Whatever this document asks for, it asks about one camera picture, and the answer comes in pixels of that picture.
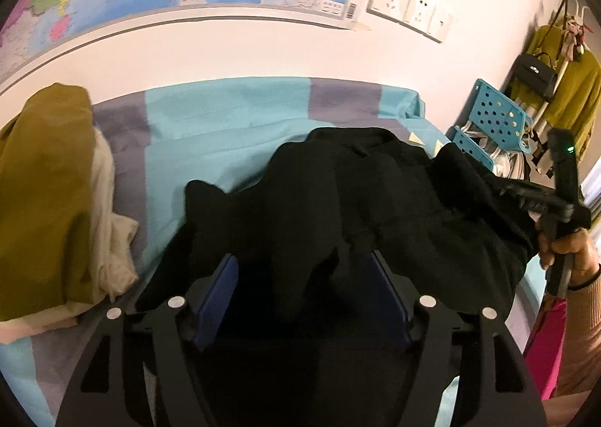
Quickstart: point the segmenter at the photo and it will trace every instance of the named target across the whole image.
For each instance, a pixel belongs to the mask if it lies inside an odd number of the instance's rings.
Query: olive green garment
[[[528,46],[527,53],[533,54],[541,45],[542,52],[539,58],[546,65],[551,65],[551,59],[555,60],[557,50],[561,41],[561,29],[558,27],[540,27],[534,34],[534,38]],[[563,58],[559,59],[559,66],[563,64]],[[535,107],[537,110],[542,106],[543,99],[519,79],[512,83],[512,100],[520,100]],[[588,147],[591,138],[597,108],[601,101],[601,66],[595,56],[588,50],[582,55],[580,62],[572,61],[567,65],[566,73],[557,87],[557,92],[545,110],[544,118],[552,127],[558,129],[569,129],[574,134],[576,143],[576,159],[580,161]]]
[[[88,94],[54,84],[0,131],[0,321],[92,303]]]

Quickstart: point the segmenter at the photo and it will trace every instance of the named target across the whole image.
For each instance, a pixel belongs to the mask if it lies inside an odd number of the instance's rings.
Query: barcode label
[[[346,12],[346,17],[350,20],[353,18],[353,16],[355,16],[355,10],[357,9],[357,5],[354,3],[351,3],[349,5],[349,10]]]

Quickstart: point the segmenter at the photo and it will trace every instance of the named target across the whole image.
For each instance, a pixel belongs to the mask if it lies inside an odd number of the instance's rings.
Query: folded clothes
[[[98,303],[106,295],[114,301],[138,279],[131,260],[130,244],[137,222],[113,213],[115,163],[107,141],[94,129],[96,146],[92,160],[92,211],[90,249],[92,293]]]
[[[0,320],[92,304],[88,94],[54,84],[0,131]]]

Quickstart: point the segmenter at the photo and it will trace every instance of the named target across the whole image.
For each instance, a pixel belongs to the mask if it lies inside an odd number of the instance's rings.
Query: bed
[[[220,79],[150,89],[94,105],[115,159],[114,210],[139,223],[132,254],[142,280],[119,300],[130,307],[184,215],[183,188],[200,179],[230,191],[260,177],[278,146],[317,127],[383,127],[435,156],[449,140],[425,118],[417,92],[372,83],[305,77]],[[507,322],[523,348],[544,280],[536,261]],[[75,328],[0,345],[0,371],[38,427],[52,427],[89,337],[110,304]],[[448,425],[454,393],[442,403]]]

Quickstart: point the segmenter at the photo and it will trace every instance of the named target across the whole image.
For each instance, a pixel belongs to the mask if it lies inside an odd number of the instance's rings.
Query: white wall
[[[560,0],[444,0],[459,14],[445,44],[364,13],[367,28],[338,31],[267,21],[155,26],[108,38],[52,61],[0,95],[0,126],[53,82],[86,87],[97,103],[157,86],[237,76],[317,76],[420,92],[445,131],[478,77],[501,86],[526,41]]]

